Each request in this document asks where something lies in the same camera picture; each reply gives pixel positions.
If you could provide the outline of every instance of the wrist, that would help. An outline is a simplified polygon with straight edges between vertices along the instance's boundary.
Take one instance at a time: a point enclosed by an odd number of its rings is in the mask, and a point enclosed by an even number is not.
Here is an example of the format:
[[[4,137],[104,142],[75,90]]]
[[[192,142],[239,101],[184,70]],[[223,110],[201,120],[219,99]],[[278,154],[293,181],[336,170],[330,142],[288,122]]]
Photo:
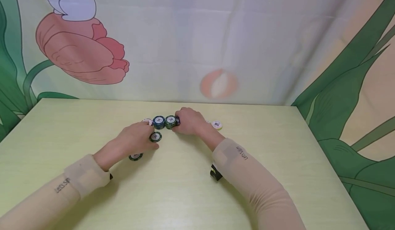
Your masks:
[[[110,143],[107,143],[104,147],[102,147],[98,152],[93,155],[96,163],[103,169],[103,171],[107,172],[113,165],[118,163],[122,158],[119,157],[119,152],[117,151],[117,147],[112,146]]]
[[[202,138],[202,136],[205,136],[207,132],[210,132],[213,130],[216,131],[216,129],[214,129],[210,123],[207,123],[205,121],[205,122],[195,126],[195,136]]]

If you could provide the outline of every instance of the poker chip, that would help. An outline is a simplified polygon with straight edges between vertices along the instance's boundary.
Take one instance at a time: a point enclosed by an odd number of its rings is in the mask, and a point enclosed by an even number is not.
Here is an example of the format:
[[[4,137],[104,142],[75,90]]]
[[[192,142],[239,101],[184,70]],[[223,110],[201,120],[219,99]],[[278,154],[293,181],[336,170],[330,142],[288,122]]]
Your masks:
[[[143,154],[134,154],[134,155],[129,155],[129,159],[136,161],[136,160],[140,160],[141,157],[143,157]]]
[[[153,125],[153,121],[152,121],[150,118],[144,118],[144,120],[143,120],[142,122],[148,122],[148,124],[149,124],[150,126]]]
[[[165,119],[166,129],[172,129],[176,125],[177,125],[177,119],[174,115],[169,115],[166,117]]]
[[[175,116],[175,121],[176,121],[176,126],[179,126],[181,124],[180,118],[178,116]]]
[[[211,125],[216,129],[216,130],[220,130],[222,129],[222,124],[220,121],[214,121],[211,123]]]
[[[165,118],[163,116],[156,116],[153,119],[155,129],[163,129],[165,127]]]
[[[162,139],[162,134],[160,132],[153,132],[149,137],[151,142],[159,142]]]

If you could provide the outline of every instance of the red tulip print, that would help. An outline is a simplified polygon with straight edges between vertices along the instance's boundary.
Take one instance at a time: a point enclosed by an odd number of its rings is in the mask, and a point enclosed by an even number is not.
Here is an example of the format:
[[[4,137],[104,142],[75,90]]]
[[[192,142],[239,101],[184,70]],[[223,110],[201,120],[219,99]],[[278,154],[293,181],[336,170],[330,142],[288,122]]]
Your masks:
[[[129,71],[124,46],[107,37],[98,19],[71,22],[48,14],[37,27],[44,55],[70,76],[90,84],[116,84]]]

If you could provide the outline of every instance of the light green table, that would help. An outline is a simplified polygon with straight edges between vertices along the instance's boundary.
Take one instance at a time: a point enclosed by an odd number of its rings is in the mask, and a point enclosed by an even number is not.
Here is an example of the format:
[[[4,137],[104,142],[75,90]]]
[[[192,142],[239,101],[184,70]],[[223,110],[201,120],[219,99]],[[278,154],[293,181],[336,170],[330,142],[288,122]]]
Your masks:
[[[63,168],[94,153],[124,126],[182,106],[223,123],[288,190],[307,229],[367,229],[295,107],[43,99],[0,143],[0,215]],[[211,154],[167,129],[160,148],[123,160],[114,179],[81,201],[56,229],[250,229],[247,202],[210,177]]]

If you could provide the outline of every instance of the right hand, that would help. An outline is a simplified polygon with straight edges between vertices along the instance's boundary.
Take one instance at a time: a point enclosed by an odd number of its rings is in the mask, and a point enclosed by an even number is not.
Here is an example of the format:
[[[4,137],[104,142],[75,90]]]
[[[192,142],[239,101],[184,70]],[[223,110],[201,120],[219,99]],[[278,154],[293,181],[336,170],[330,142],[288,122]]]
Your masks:
[[[181,110],[175,112],[175,116],[178,116],[181,122],[179,126],[172,128],[176,133],[197,135],[198,129],[204,128],[205,126],[208,128],[211,127],[211,124],[206,122],[200,112],[189,107],[182,107]]]

